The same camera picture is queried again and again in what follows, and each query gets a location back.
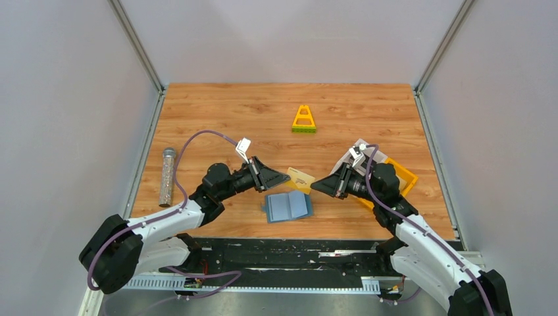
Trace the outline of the blue card holder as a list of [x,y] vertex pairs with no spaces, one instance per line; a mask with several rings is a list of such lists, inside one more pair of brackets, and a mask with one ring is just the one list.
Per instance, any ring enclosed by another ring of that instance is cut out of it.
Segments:
[[266,195],[261,209],[268,223],[304,219],[314,213],[310,195],[300,191]]

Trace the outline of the gold credit card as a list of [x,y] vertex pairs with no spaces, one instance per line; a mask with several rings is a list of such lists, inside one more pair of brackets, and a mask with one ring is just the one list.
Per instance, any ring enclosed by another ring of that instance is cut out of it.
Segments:
[[287,187],[307,195],[311,193],[311,184],[316,180],[315,177],[293,167],[288,167],[286,174],[290,177],[290,179],[284,183]]

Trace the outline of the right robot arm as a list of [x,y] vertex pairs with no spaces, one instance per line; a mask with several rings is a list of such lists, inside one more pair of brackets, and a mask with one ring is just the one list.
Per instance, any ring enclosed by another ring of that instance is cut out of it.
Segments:
[[393,235],[380,246],[388,266],[414,281],[448,315],[512,315],[503,276],[471,263],[430,228],[401,195],[393,165],[377,163],[360,174],[342,163],[311,189],[333,198],[371,201],[376,220]]

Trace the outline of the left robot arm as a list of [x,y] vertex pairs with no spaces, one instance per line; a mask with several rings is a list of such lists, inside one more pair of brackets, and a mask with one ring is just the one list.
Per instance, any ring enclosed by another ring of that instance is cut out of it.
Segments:
[[224,200],[228,198],[250,189],[264,192],[290,178],[256,156],[237,171],[215,163],[194,193],[179,204],[144,217],[107,217],[78,256],[88,272],[89,289],[112,294],[135,275],[182,265],[191,248],[177,237],[178,233],[214,221],[225,210]]

